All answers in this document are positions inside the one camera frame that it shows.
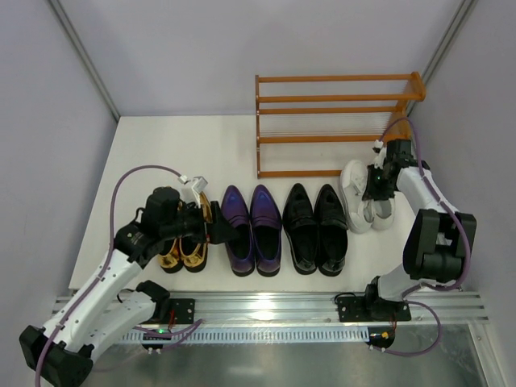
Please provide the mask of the white sneaker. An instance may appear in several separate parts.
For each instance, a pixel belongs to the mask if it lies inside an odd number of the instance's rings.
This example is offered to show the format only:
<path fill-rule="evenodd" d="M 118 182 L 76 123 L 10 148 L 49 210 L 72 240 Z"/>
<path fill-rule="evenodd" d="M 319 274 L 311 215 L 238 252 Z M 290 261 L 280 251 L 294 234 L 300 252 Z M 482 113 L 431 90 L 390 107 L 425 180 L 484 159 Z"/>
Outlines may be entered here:
<path fill-rule="evenodd" d="M 375 200 L 372 202 L 373 221 L 372 228 L 384 231 L 393 225 L 395 215 L 395 199 Z"/>
<path fill-rule="evenodd" d="M 372 202 L 364 200 L 368 170 L 360 160 L 350 160 L 340 174 L 340 190 L 348 228 L 364 234 L 372 227 L 374 210 Z"/>

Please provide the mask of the black patent loafer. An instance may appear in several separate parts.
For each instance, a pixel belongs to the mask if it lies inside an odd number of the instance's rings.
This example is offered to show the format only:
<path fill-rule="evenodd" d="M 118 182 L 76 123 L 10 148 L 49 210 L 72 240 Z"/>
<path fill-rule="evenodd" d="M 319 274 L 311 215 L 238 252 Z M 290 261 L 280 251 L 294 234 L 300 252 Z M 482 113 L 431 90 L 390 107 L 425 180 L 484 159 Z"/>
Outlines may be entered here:
<path fill-rule="evenodd" d="M 325 276 L 336 277 L 345 265 L 348 237 L 343 206 L 331 185 L 319 190 L 314 216 L 318 224 L 317 268 Z"/>
<path fill-rule="evenodd" d="M 314 273 L 317 268 L 318 224 L 306 189 L 301 183 L 294 184 L 289 191 L 282 222 L 294 269 L 301 275 Z"/>

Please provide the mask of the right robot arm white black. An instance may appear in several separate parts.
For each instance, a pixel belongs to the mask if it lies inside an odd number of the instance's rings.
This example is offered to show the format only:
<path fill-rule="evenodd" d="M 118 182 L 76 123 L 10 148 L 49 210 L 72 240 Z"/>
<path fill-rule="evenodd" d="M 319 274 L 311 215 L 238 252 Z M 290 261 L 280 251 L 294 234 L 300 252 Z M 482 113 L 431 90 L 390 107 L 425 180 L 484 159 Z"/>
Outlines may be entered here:
<path fill-rule="evenodd" d="M 471 263 L 476 219 L 441 193 L 426 162 L 408 139 L 376 141 L 368 166 L 366 199 L 390 199 L 401 192 L 415 214 L 402 262 L 366 287 L 364 308 L 372 320 L 387 321 L 403 311 L 406 297 L 423 288 L 449 291 L 461 285 Z"/>

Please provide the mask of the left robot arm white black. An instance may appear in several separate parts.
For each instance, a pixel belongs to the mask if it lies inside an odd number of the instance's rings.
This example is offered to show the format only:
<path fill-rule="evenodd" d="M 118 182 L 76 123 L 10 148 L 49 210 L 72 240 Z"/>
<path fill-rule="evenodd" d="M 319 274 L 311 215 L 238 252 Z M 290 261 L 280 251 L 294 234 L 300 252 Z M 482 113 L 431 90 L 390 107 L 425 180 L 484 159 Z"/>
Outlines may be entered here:
<path fill-rule="evenodd" d="M 136 287 L 112 311 L 107 307 L 170 242 L 190 237 L 221 244 L 238 237 L 223 217 L 218 202 L 210 204 L 211 219 L 194 204 L 187 205 L 171 187 L 148 197 L 134 219 L 119 229 L 106 257 L 83 287 L 41 328 L 28 326 L 19 336 L 27 365 L 35 380 L 53 386 L 79 386 L 94 363 L 133 327 L 165 318 L 171 306 L 168 290 L 153 281 Z"/>

